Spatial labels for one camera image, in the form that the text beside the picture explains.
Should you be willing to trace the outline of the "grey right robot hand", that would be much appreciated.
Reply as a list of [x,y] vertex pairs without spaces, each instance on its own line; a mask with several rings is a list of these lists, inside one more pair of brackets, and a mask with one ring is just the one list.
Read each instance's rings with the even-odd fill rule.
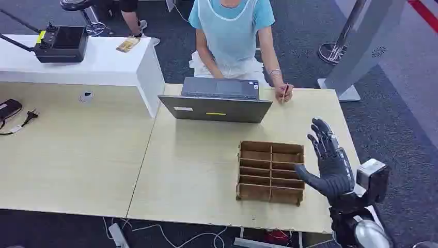
[[319,176],[310,173],[304,165],[296,165],[298,177],[325,196],[331,206],[353,193],[355,180],[348,156],[339,145],[336,135],[323,119],[313,118],[308,134],[317,157]]

